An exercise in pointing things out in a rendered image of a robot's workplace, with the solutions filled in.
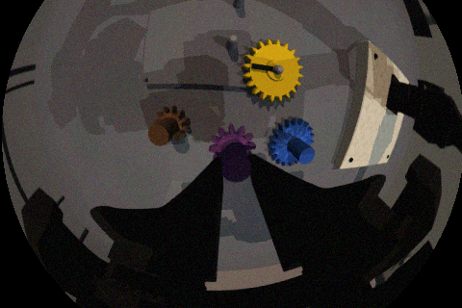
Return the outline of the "brown gear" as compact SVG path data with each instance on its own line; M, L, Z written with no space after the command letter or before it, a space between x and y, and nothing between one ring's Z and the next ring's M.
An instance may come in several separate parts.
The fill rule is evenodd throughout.
M184 109L176 112L176 107L167 108L167 105L163 107L163 112L157 112L157 120L154 120L153 126L149 128L149 139L153 141L155 145L166 145L173 138L178 142L181 138L185 138L185 130L189 130L189 126L186 126L185 122L188 117L182 118Z

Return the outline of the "yellow gear with black stripe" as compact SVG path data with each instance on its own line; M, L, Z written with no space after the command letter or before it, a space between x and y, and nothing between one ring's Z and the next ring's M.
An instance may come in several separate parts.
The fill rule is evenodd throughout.
M301 78L299 70L303 68L297 65L298 57L294 57L295 50L288 50L288 43L280 45L278 39L270 42L270 39L265 41L265 45L261 41L257 43L257 49L250 47L250 54L245 55L244 59L249 64L243 64L242 69L247 69L247 73L243 74L243 78L249 78L246 86L254 86L251 95L259 93L259 99L269 97L270 103L276 99L281 103L282 96L289 99L289 92L296 93L295 86L300 86L297 78ZM273 66L284 66L284 70L280 74L273 73Z

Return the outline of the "purple gear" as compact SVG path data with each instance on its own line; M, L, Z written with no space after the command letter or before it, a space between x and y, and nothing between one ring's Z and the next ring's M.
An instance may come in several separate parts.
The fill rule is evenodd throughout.
M250 150L255 149L255 142L251 141L254 135L251 132L245 134L244 125L235 131L232 123L228 126L227 132L222 127L219 127L218 131L219 136L211 136L214 143L208 150L215 153L213 159L222 158L222 176L230 182L246 180L250 174L249 154L253 154Z

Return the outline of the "blue gear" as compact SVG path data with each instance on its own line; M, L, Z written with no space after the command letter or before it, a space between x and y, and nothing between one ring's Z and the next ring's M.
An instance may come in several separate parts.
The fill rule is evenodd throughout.
M292 165L293 162L300 161L302 165L312 162L315 159L315 150L312 149L311 143L313 140L313 128L309 127L309 122L304 119L293 117L292 123L288 119L285 120L285 126L278 123L277 128L273 128L274 134L269 136L273 142L267 143L272 149L269 154L272 155L276 163L284 167L285 165Z

